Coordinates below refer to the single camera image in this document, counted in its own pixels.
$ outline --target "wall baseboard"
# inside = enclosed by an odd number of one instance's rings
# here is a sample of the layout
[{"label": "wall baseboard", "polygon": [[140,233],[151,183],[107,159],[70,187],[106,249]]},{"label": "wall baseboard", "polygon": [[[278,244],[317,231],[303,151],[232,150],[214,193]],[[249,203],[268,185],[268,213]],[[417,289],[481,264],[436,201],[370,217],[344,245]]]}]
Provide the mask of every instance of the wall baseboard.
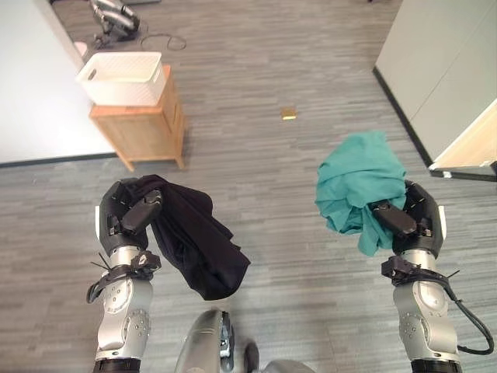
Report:
[{"label": "wall baseboard", "polygon": [[[373,75],[375,78],[378,80],[378,83],[380,84],[381,88],[383,89],[384,94],[388,98],[388,101],[390,101],[390,104],[394,108],[398,119],[401,121],[402,126],[404,126],[404,129],[407,131],[409,137],[411,138],[412,143],[414,144],[416,150],[418,151],[419,155],[421,156],[421,159],[425,163],[426,168],[429,168],[433,164],[432,158],[429,156],[428,152],[426,151],[425,147],[423,146],[421,140],[419,139],[418,135],[414,131],[414,128],[412,128],[411,122],[409,119],[406,117],[404,110],[402,110],[401,106],[398,104],[397,99],[395,99],[394,94],[390,90],[390,87],[388,86],[387,82],[384,80],[383,75],[381,74],[380,70],[376,66],[373,68]],[[429,171],[429,174],[431,176],[435,177],[447,177],[447,172],[450,172],[450,178],[452,179],[467,179],[467,180],[480,180],[480,181],[493,181],[497,182],[497,172],[493,172],[493,168],[490,166],[489,168],[489,173],[488,174],[483,174],[483,173],[466,173],[464,172],[464,167],[461,167],[461,170],[458,169],[451,169],[445,170],[445,169],[432,169]]]},{"label": "wall baseboard", "polygon": [[116,157],[117,157],[116,153],[99,153],[99,154],[91,154],[91,155],[75,155],[72,157],[33,159],[33,160],[28,160],[28,161],[0,163],[0,169],[4,169],[6,167],[46,165],[49,163],[86,161],[89,159],[105,159],[105,158],[116,158]]}]

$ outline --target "floor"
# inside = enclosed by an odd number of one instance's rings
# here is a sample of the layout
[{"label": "floor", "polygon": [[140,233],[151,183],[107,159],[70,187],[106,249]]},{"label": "floor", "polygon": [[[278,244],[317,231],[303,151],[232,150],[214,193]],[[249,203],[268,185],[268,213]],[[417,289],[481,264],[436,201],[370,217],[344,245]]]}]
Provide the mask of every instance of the floor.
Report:
[{"label": "floor", "polygon": [[[303,361],[317,373],[410,371],[398,338],[393,287],[380,275],[388,256],[366,257],[356,236],[325,227],[314,205],[316,169],[354,131],[385,131],[408,170],[446,206],[448,238],[438,265],[461,273],[454,290],[497,334],[497,193],[494,183],[432,178],[371,74],[400,2],[378,0],[172,0],[135,9],[149,32],[186,38],[144,43],[173,67],[190,129],[187,168],[137,165],[208,192],[215,216],[252,261],[229,299],[204,302],[165,260],[152,281],[153,332],[141,371],[173,371],[193,320],[217,306],[261,360]],[[88,4],[54,8],[75,40],[98,32]],[[114,50],[136,50],[136,41]],[[281,106],[298,118],[283,122]],[[94,205],[119,178],[118,159],[0,170],[0,358],[3,372],[88,372],[100,305],[87,287],[100,276]],[[156,250],[155,243],[150,246]],[[451,307],[460,341],[483,337]],[[465,371],[494,372],[495,354],[462,354]]]}]

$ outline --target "small brown object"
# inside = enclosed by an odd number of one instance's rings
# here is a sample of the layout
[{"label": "small brown object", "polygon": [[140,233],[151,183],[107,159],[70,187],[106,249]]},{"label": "small brown object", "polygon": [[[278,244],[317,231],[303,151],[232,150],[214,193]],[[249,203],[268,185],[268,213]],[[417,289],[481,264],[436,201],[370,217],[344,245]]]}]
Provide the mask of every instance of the small brown object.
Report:
[{"label": "small brown object", "polygon": [[113,146],[124,165],[131,162],[175,159],[180,169],[186,121],[171,66],[164,65],[166,78],[161,98],[155,106],[99,106],[90,113],[95,125]]},{"label": "small brown object", "polygon": [[281,108],[282,120],[293,120],[297,118],[297,109],[294,106],[285,106]]}]

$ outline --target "cabinet leg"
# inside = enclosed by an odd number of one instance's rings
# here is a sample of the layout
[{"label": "cabinet leg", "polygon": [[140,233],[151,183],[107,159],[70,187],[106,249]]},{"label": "cabinet leg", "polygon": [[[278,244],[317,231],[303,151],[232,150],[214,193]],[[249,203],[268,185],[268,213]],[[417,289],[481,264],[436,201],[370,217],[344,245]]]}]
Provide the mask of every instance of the cabinet leg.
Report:
[{"label": "cabinet leg", "polygon": [[126,168],[132,173],[134,171],[133,163],[131,163],[130,161],[128,161],[127,159],[124,159],[122,157],[119,157],[119,158],[121,159],[121,161],[123,161]]},{"label": "cabinet leg", "polygon": [[184,169],[185,168],[185,163],[183,162],[183,158],[182,157],[176,158],[176,163],[178,163],[178,167],[180,169]]}]

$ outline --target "teal cloth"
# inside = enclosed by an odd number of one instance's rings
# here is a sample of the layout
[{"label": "teal cloth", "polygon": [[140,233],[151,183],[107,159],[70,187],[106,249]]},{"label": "teal cloth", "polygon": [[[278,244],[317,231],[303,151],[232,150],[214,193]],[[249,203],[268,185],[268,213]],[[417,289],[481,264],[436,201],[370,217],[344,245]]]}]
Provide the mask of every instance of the teal cloth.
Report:
[{"label": "teal cloth", "polygon": [[391,249],[393,236],[373,217],[367,204],[405,203],[405,170],[383,132],[351,134],[318,168],[316,205],[328,228],[352,235],[362,232],[359,250],[373,256]]}]

